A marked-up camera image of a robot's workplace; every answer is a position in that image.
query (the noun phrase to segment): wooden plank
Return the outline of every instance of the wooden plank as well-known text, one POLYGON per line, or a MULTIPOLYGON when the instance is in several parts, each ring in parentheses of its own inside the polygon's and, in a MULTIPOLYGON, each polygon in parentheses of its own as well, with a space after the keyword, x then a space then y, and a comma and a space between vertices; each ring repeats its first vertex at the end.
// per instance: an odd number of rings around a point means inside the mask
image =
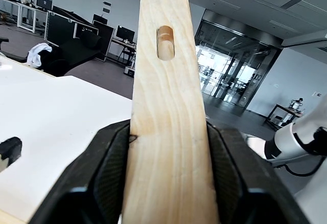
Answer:
POLYGON ((218 223, 188 0, 141 0, 131 135, 123 223, 218 223))

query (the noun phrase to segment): gray floor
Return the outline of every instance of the gray floor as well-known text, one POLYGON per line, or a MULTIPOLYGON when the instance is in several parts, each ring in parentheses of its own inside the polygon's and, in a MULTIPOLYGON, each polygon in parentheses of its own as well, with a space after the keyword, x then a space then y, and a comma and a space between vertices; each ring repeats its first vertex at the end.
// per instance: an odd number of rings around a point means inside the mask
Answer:
MULTIPOLYGON (((2 49, 18 56, 26 56, 34 45, 44 42, 38 35, 4 25, 0 26, 0 36, 10 39, 9 43, 2 44, 2 49)), ((123 69, 111 62, 89 61, 74 68, 67 75, 76 76, 124 97, 132 98, 133 79, 124 75, 123 69)), ((232 126, 265 140, 273 137, 274 131, 264 124, 264 118, 257 114, 205 94, 203 98, 206 114, 212 124, 232 126)), ((303 162, 290 164, 290 167, 297 172, 309 172, 317 161, 318 159, 311 157, 303 162)), ((276 172, 291 193, 300 191, 309 180, 309 178, 294 177, 284 169, 277 169, 276 172)))

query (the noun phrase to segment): white desk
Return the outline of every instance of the white desk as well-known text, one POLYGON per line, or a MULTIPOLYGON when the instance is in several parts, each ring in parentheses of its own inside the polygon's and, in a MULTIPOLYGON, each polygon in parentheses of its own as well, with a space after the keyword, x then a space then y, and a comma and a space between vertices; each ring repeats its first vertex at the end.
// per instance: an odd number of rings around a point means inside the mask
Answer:
MULTIPOLYGON (((2 57, 0 61, 11 62, 2 57)), ((28 222, 96 132, 130 119, 132 109, 131 100, 83 80, 53 78, 37 71, 33 76, 34 70, 16 64, 12 76, 0 71, 0 83, 7 80, 0 86, 0 141, 13 136, 22 140, 21 157, 0 173, 1 224, 28 222), (12 83, 15 77, 21 82, 12 83), (7 214, 17 218, 16 222, 9 218, 1 222, 7 214)))
POLYGON ((36 12, 40 12, 40 13, 44 13, 44 14, 46 14, 46 12, 41 11, 41 10, 36 9, 36 8, 33 8, 33 7, 29 7, 27 5, 24 5, 24 4, 21 4, 21 3, 18 3, 18 2, 12 2, 12 1, 9 1, 9 0, 2 0, 2 1, 11 4, 11 16, 13 14, 12 13, 13 12, 13 6, 18 6, 17 27, 28 30, 28 31, 30 31, 32 33, 35 33, 35 30, 36 30, 36 12), (33 25, 32 25, 32 28, 28 28, 28 27, 24 26, 23 23, 22 23, 22 11, 23 11, 24 8, 26 8, 28 10, 31 10, 33 12, 33 25))
POLYGON ((17 27, 28 30, 32 33, 35 34, 35 30, 36 30, 36 12, 41 12, 46 14, 46 12, 41 11, 39 9, 33 8, 33 7, 29 7, 27 5, 21 4, 21 3, 17 3, 18 4, 18 16, 17 16, 17 27), (32 28, 28 28, 25 27, 22 23, 22 11, 23 9, 26 8, 27 10, 31 10, 33 12, 33 25, 32 28))
POLYGON ((10 12, 11 17, 13 16, 13 6, 17 6, 19 8, 17 2, 12 2, 12 1, 9 1, 9 0, 0 0, 0 1, 11 4, 11 12, 10 12))

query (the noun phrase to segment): glass wall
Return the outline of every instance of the glass wall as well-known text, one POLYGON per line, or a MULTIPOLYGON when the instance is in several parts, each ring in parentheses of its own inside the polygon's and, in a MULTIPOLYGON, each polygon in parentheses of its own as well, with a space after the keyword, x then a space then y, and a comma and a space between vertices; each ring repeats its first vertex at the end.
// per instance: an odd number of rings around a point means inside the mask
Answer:
POLYGON ((195 40, 202 92, 244 108, 280 53, 205 21, 195 40))

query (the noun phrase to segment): office chair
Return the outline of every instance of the office chair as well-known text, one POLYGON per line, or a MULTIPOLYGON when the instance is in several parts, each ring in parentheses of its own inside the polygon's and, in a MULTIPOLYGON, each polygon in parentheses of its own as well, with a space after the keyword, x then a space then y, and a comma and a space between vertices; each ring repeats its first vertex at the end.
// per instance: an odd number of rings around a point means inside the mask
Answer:
POLYGON ((102 38, 85 30, 80 38, 72 38, 51 53, 40 52, 42 65, 39 69, 53 76, 64 76, 68 71, 94 59, 101 52, 102 38))
POLYGON ((4 52, 1 50, 1 44, 2 42, 9 42, 9 39, 8 38, 5 38, 5 37, 1 37, 0 36, 0 52, 5 55, 6 57, 14 60, 14 61, 17 61, 17 62, 20 62, 20 63, 24 63, 26 62, 27 60, 27 57, 20 57, 20 56, 16 56, 14 54, 11 54, 11 53, 8 53, 8 52, 4 52))
POLYGON ((128 59, 127 59, 127 66, 129 66, 129 64, 130 64, 130 62, 131 62, 131 60, 133 59, 133 57, 134 57, 134 55, 135 55, 135 50, 133 50, 133 49, 131 49, 131 48, 128 48, 128 47, 125 47, 123 50, 122 50, 122 52, 121 52, 121 54, 119 55, 119 57, 118 57, 118 62, 120 62, 120 59, 121 59, 121 56, 123 55, 123 62, 124 62, 124 60, 125 60, 125 55, 127 55, 128 56, 128 59))

